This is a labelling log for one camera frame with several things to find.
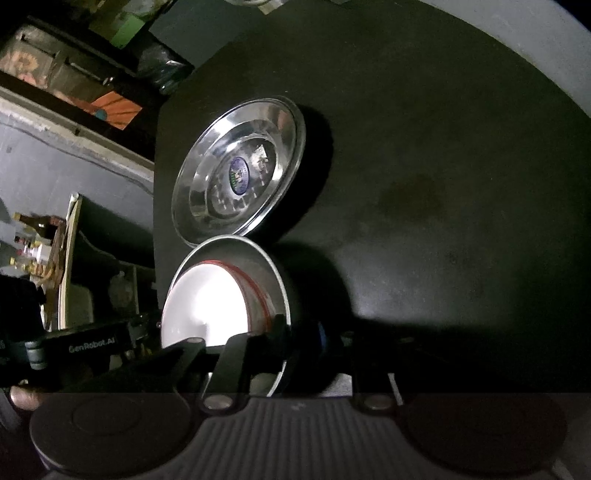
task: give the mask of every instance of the metal bolt head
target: metal bolt head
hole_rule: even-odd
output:
[[[388,395],[374,394],[370,395],[363,402],[367,408],[373,411],[383,411],[392,408],[394,402]]]
[[[209,395],[205,400],[203,400],[203,405],[205,405],[209,410],[227,410],[232,406],[234,401],[228,397],[227,395]]]

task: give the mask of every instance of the dark cloth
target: dark cloth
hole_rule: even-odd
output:
[[[8,342],[26,342],[45,330],[39,305],[45,302],[43,291],[26,278],[0,275],[0,338]]]
[[[29,435],[29,418],[0,390],[0,480],[35,480],[46,472]]]

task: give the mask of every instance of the black table surface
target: black table surface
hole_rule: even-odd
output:
[[[310,143],[254,238],[318,312],[430,335],[537,388],[589,388],[591,121],[513,51],[415,0],[291,0],[167,102],[161,306],[190,251],[170,215],[185,155],[224,111],[274,95],[305,107]]]

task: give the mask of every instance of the plate logo sticker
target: plate logo sticker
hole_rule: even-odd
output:
[[[243,195],[250,181],[246,160],[242,157],[234,157],[230,162],[228,174],[230,177],[230,187],[232,187],[234,193],[236,195]]]

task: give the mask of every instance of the plastic bag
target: plastic bag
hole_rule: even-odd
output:
[[[137,75],[147,79],[162,95],[170,95],[192,71],[192,65],[164,45],[153,43],[142,52]]]

